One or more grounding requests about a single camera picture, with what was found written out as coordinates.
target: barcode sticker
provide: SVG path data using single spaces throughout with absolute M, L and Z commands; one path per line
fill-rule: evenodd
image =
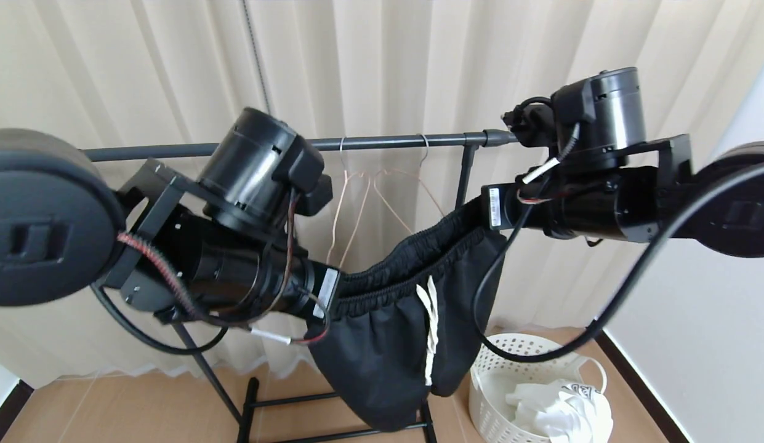
M 489 199 L 489 215 L 491 216 L 491 227 L 497 227 L 502 224 L 502 217 L 499 213 L 499 188 L 489 188 L 488 189 L 488 199 Z
M 330 309 L 330 300 L 332 300 L 333 294 L 335 294 L 336 281 L 337 270 L 328 269 L 324 272 L 324 281 L 322 281 L 322 287 L 319 289 L 319 301 L 327 309 Z M 324 318 L 324 311 L 322 311 L 322 308 L 319 308 L 319 305 L 313 307 L 313 316 L 319 319 Z

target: robotic arm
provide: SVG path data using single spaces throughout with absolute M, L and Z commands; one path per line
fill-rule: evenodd
M 651 246 L 694 238 L 727 255 L 764 256 L 764 143 L 692 174 L 687 135 L 646 139 L 635 68 L 525 100 L 503 121 L 523 146 L 548 148 L 550 157 L 515 182 L 482 188 L 488 227 L 514 228 L 509 244 L 526 227 L 555 239 Z M 646 152 L 657 152 L 657 167 L 626 167 Z M 340 270 L 310 260 L 292 224 L 294 214 L 317 214 L 331 201 L 323 168 L 311 143 L 252 109 L 196 180 L 149 159 L 117 191 L 82 151 L 50 135 L 2 129 L 0 306 L 37 305 L 91 285 L 134 336 L 179 354 L 204 351 L 222 335 L 198 349 L 162 348 L 134 330 L 103 288 L 166 324 L 253 331 L 250 324 L 281 311 L 326 329 Z M 180 204 L 185 194 L 204 202 L 206 218 Z M 141 207 L 126 233 L 125 219 Z

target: brown floor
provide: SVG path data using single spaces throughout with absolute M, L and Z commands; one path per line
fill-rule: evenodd
M 576 330 L 548 330 L 539 335 L 565 342 Z M 615 421 L 612 443 L 666 441 L 633 392 L 595 343 L 582 354 L 598 359 L 609 375 L 607 398 Z M 587 382 L 598 380 L 597 370 L 582 375 Z M 241 404 L 247 379 L 261 381 L 260 400 L 330 391 L 330 386 L 305 364 L 286 380 L 267 375 L 264 365 L 252 375 L 236 375 L 219 368 L 218 377 L 236 404 Z M 468 383 L 450 398 L 429 400 L 437 438 L 441 443 L 483 443 L 472 426 L 468 411 Z M 251 441 L 267 443 L 319 434 L 364 429 L 364 424 L 340 399 L 309 404 L 288 404 L 256 410 Z M 411 429 L 344 440 L 381 443 L 421 443 L 423 431 Z M 106 376 L 55 381 L 36 390 L 5 436 L 15 442 L 212 442 L 235 441 L 236 423 L 204 379 L 182 375 L 169 378 L 148 373 L 137 378 Z

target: white plastic basket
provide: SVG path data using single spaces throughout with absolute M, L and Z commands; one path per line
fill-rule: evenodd
M 501 333 L 488 337 L 498 348 L 512 354 L 541 354 L 560 345 L 551 340 L 522 333 Z M 510 419 L 516 410 L 505 403 L 505 395 L 516 390 L 519 383 L 550 383 L 565 380 L 582 381 L 579 368 L 593 362 L 601 371 L 601 393 L 606 391 L 606 371 L 595 359 L 568 354 L 541 364 L 518 364 L 480 348 L 472 365 L 472 387 L 469 392 L 469 413 L 480 435 L 487 443 L 550 443 L 550 438 L 520 429 Z

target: beige curtain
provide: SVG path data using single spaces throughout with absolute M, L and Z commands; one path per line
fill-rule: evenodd
M 78 148 L 221 140 L 244 106 L 269 109 L 306 137 L 437 134 L 500 128 L 500 113 L 532 95 L 627 65 L 640 69 L 650 138 L 689 132 L 705 159 L 764 62 L 764 1 L 522 0 L 0 1 L 0 128 L 38 129 Z M 348 152 L 351 172 L 403 169 L 452 208 L 460 148 Z M 342 163 L 325 154 L 342 185 Z M 482 148 L 469 194 L 510 182 L 543 152 Z M 205 159 L 168 161 L 195 176 Z M 140 162 L 99 165 L 109 185 Z M 348 187 L 337 229 L 342 254 L 366 184 Z M 418 182 L 379 176 L 404 221 L 439 213 Z M 199 210 L 197 202 L 188 201 Z M 324 259 L 335 204 L 297 221 Z M 371 189 L 345 269 L 365 269 L 409 233 Z M 586 325 L 638 247 L 521 236 L 505 263 L 497 325 Z M 148 314 L 124 309 L 155 337 L 179 344 Z M 188 326 L 197 342 L 215 330 Z M 302 333 L 281 315 L 263 321 Z M 286 373 L 307 351 L 232 332 L 207 354 L 249 370 Z M 194 370 L 128 336 L 88 292 L 44 306 L 0 309 L 0 362 L 33 386 L 61 375 L 154 367 Z

